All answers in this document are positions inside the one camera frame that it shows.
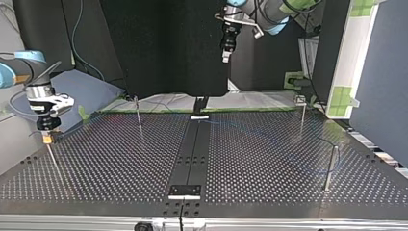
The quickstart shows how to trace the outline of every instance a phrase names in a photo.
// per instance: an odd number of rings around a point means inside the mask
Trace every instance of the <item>white wall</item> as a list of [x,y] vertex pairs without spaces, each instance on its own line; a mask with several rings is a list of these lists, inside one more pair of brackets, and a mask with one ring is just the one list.
[[[13,5],[12,0],[0,0],[0,2]],[[6,10],[6,14],[13,17],[13,13],[8,10]],[[23,49],[24,46],[18,32],[0,12],[0,52]],[[20,90],[21,86],[0,90],[0,121],[13,115],[8,111],[7,105],[10,97]],[[0,122],[0,174],[41,147],[39,135],[28,137],[36,130],[34,122],[18,116]]]

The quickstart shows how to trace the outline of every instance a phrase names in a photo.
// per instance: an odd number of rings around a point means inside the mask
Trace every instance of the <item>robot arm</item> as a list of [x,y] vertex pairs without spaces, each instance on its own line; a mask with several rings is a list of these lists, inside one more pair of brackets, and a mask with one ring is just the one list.
[[310,13],[321,0],[227,0],[222,16],[222,61],[229,62],[236,48],[236,37],[242,25],[254,27],[255,39],[268,32],[277,35],[289,21],[292,13]]
[[51,132],[61,125],[59,116],[69,111],[74,99],[57,94],[51,85],[49,73],[58,64],[47,68],[41,52],[15,52],[13,59],[0,58],[0,89],[23,84],[30,108],[37,116],[37,128],[45,143],[52,142]]

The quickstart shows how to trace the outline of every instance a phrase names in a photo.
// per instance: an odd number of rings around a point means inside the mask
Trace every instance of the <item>black curtain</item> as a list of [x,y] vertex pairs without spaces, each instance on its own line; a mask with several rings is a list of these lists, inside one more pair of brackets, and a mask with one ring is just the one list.
[[214,19],[224,0],[100,2],[129,93],[227,92],[229,65],[221,61],[221,22]]

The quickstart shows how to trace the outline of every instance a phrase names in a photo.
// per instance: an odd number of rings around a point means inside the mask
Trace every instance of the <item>perforated metal table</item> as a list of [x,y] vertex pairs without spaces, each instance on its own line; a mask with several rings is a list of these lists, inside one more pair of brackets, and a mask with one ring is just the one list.
[[[165,218],[174,227],[194,218],[408,219],[408,181],[319,114],[307,112],[303,125],[298,111],[143,114],[141,123],[98,115],[54,145],[58,168],[41,150],[0,176],[0,229],[6,215]],[[340,155],[325,192],[330,142]],[[200,199],[169,200],[173,185],[200,185]]]

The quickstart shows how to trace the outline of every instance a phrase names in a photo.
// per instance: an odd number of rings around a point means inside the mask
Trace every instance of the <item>black backdrop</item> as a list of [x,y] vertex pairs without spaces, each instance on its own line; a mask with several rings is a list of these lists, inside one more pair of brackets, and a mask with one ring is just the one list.
[[[70,37],[80,0],[13,2],[27,49],[44,51],[50,63],[62,60],[61,71],[87,72],[79,62],[71,64]],[[302,29],[291,23],[275,37],[254,39],[244,28],[232,63],[224,64],[221,22],[214,14],[225,2],[84,0],[75,44],[108,82],[140,98],[166,92],[221,96],[228,77],[243,90],[282,90],[285,72],[301,69],[297,39]],[[97,77],[90,68],[88,73]]]
[[221,96],[228,64],[221,61],[225,1],[101,0],[128,91]]

